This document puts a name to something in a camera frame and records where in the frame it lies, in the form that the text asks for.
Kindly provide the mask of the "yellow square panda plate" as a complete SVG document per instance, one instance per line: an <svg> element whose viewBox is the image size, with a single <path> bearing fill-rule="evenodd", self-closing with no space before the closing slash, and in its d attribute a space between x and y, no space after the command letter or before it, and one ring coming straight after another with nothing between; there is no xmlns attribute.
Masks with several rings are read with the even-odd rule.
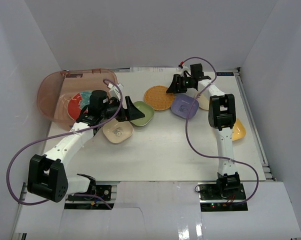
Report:
<svg viewBox="0 0 301 240"><path fill-rule="evenodd" d="M246 129L242 122L237 118L232 129L232 141L243 139L246 136Z"/></svg>

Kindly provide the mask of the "red and teal round plate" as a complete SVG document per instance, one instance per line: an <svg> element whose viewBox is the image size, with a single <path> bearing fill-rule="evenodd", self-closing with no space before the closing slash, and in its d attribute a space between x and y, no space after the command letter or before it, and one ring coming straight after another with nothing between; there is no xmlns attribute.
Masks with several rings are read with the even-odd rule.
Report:
<svg viewBox="0 0 301 240"><path fill-rule="evenodd" d="M91 90L85 90L74 95L67 104L67 113L69 117L76 120L82 109L90 103Z"/></svg>

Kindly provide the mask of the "orange woven round plate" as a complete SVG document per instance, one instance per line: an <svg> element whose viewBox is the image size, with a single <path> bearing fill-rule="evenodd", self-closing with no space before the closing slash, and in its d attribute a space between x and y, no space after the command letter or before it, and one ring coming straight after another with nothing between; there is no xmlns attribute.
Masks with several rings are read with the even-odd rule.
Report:
<svg viewBox="0 0 301 240"><path fill-rule="evenodd" d="M149 88L144 94L144 102L153 107L155 111L168 110L175 100L175 95L166 93L167 90L168 88L163 85Z"/></svg>

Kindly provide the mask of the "green square panda plate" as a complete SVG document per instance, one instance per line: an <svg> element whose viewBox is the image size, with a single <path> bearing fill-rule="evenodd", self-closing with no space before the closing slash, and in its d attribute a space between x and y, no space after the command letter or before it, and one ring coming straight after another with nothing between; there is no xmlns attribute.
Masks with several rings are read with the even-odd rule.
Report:
<svg viewBox="0 0 301 240"><path fill-rule="evenodd" d="M144 127L154 117L155 110L152 106L148 105L144 101L135 101L133 104L138 110L140 110L144 114L144 117L132 120L130 122L137 127Z"/></svg>

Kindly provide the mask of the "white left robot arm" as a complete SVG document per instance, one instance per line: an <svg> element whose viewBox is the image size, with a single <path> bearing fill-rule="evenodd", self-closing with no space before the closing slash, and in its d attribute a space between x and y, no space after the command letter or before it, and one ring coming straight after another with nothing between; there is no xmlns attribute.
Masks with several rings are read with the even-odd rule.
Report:
<svg viewBox="0 0 301 240"><path fill-rule="evenodd" d="M79 173L68 178L66 168L84 144L92 139L106 120L132 121L145 117L134 106L129 96L125 97L126 108L120 98L108 97L103 90L92 91L72 126L69 135L43 155L35 154L29 162L27 190L44 199L60 202L64 196L80 194L90 200L96 195L95 178Z"/></svg>

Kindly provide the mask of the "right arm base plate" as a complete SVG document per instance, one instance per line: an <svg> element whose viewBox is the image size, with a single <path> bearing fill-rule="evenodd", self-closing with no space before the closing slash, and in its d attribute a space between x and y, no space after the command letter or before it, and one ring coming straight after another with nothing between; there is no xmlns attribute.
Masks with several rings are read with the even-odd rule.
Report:
<svg viewBox="0 0 301 240"><path fill-rule="evenodd" d="M201 212L242 212L248 211L244 186L239 189L220 193L216 184L198 184L194 191L199 194Z"/></svg>

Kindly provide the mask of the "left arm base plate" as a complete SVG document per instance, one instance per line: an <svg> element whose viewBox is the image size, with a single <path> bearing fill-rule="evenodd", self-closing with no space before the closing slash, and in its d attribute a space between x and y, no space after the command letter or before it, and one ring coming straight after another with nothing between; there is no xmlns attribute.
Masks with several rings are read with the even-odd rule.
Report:
<svg viewBox="0 0 301 240"><path fill-rule="evenodd" d="M94 205L101 202L99 198L92 197L90 195L98 196L105 201L110 201L112 198L112 186L105 184L96 185L91 191L68 195L66 199L71 202L91 201Z"/></svg>

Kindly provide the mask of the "purple square panda plate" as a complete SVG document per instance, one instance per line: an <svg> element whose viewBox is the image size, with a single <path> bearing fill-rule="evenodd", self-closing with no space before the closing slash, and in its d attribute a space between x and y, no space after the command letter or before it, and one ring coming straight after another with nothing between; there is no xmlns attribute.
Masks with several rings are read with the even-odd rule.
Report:
<svg viewBox="0 0 301 240"><path fill-rule="evenodd" d="M170 106L170 109L178 117L186 119L193 101L194 101L193 97L190 97L185 94L179 94L175 97L174 101ZM193 107L190 110L188 118L189 119L193 118L196 115L198 109L199 109L199 102L196 100Z"/></svg>

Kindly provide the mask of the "cream round floral plate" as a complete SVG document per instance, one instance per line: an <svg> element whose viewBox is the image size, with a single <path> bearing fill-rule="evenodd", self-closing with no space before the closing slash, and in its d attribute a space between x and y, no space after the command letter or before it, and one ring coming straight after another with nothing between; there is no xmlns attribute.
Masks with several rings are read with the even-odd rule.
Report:
<svg viewBox="0 0 301 240"><path fill-rule="evenodd" d="M200 96L198 96L198 91L194 94L194 98L196 98L198 104L199 104L199 108L204 110L204 111L208 111L209 110L209 100L204 96L204 94L201 94Z"/></svg>

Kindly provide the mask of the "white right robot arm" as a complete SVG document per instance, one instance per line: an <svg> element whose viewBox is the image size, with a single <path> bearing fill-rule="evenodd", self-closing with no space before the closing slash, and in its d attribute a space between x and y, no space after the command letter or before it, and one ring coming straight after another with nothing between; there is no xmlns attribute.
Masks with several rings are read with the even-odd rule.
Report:
<svg viewBox="0 0 301 240"><path fill-rule="evenodd" d="M173 75L166 93L184 94L189 89L195 89L199 91L198 97L204 95L209 100L208 123L216 137L218 155L205 157L218 159L216 193L221 199L226 200L238 191L241 184L232 140L236 106L234 95L224 93L213 82L213 79L204 75L202 64L192 64L190 75L184 72Z"/></svg>

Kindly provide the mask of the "beige square panda plate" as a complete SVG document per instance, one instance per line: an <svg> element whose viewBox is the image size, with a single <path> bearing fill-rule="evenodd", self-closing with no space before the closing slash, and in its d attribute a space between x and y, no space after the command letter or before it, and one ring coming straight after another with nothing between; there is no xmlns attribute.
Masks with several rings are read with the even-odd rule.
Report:
<svg viewBox="0 0 301 240"><path fill-rule="evenodd" d="M131 137L134 128L129 121L119 122L115 118L106 123L102 132L112 144L120 144Z"/></svg>

